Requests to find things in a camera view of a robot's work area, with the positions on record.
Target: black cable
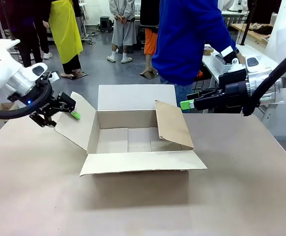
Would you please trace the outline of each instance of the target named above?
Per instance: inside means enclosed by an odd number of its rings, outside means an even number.
[[[16,119],[24,117],[37,111],[39,108],[48,103],[53,91],[51,84],[49,81],[40,81],[39,83],[43,86],[43,91],[35,101],[33,101],[30,105],[17,110],[0,111],[0,119]]]
[[[270,73],[252,94],[247,105],[243,107],[243,115],[249,116],[257,107],[262,96],[286,73],[286,58]]]

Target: green block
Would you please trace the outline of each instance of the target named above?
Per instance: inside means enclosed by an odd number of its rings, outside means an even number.
[[[190,103],[193,103],[193,102],[194,102],[194,100],[188,100],[188,101],[180,102],[180,107],[181,107],[182,110],[191,109]]]
[[[75,119],[80,120],[81,119],[81,115],[78,112],[71,112],[71,116],[73,116]]]

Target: blue jacket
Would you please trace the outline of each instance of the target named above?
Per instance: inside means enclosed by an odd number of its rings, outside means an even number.
[[[218,52],[235,50],[217,0],[161,0],[153,66],[165,80],[190,85],[197,76],[204,43]]]

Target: white wall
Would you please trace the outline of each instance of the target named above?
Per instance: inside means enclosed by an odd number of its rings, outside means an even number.
[[[100,23],[101,16],[110,16],[108,0],[84,0],[86,3],[86,24],[97,25]]]

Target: metal stand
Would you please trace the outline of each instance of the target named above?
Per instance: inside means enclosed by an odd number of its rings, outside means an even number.
[[[249,30],[249,27],[250,27],[250,23],[252,21],[253,14],[255,13],[256,7],[257,7],[257,0],[254,0],[254,2],[252,3],[252,9],[251,9],[251,11],[249,13],[249,17],[248,17],[245,33],[243,34],[242,41],[240,43],[240,45],[242,45],[242,46],[245,45],[245,40],[246,40],[246,37],[247,37],[247,34],[248,34],[248,30]]]
[[[81,9],[82,16],[77,18],[77,22],[78,22],[79,32],[81,36],[81,41],[86,41],[88,44],[95,44],[95,42],[92,40],[91,35],[88,34],[86,31],[86,26],[85,26],[86,18],[85,18],[83,6],[80,6],[80,9]]]

